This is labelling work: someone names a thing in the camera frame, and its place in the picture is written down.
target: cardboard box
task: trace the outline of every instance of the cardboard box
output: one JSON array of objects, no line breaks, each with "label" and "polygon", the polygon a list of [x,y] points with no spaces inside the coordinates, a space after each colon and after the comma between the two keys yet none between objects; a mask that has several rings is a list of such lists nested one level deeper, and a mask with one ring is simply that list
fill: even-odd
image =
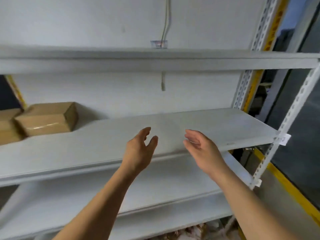
[{"label": "cardboard box", "polygon": [[71,132],[77,121],[75,102],[33,104],[15,118],[28,136]]},{"label": "cardboard box", "polygon": [[21,109],[7,109],[0,111],[0,145],[21,141],[24,136],[14,117],[21,113]]}]

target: finger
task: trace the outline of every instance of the finger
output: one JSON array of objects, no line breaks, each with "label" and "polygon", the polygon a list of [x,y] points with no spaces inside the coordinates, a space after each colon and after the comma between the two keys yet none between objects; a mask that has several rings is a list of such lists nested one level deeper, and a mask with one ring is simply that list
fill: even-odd
[{"label": "finger", "polygon": [[190,152],[190,154],[194,157],[194,155],[197,152],[197,148],[194,146],[194,144],[192,142],[190,142],[189,140],[184,140],[183,144],[185,146],[185,148]]},{"label": "finger", "polygon": [[147,135],[150,134],[150,130],[151,130],[151,127],[146,127],[144,129],[140,130],[139,133],[136,135],[136,137],[144,139]]},{"label": "finger", "polygon": [[202,134],[200,131],[197,131],[197,130],[186,129],[186,135],[190,137],[194,137],[200,143],[206,140],[210,140],[208,137],[206,137],[204,134]]},{"label": "finger", "polygon": [[196,137],[194,137],[194,136],[192,136],[190,134],[185,134],[184,137],[187,138],[189,141],[191,141],[193,143],[200,144],[200,141]]},{"label": "finger", "polygon": [[155,152],[157,145],[158,145],[158,137],[154,136],[151,138],[149,144],[146,147],[153,154]]}]

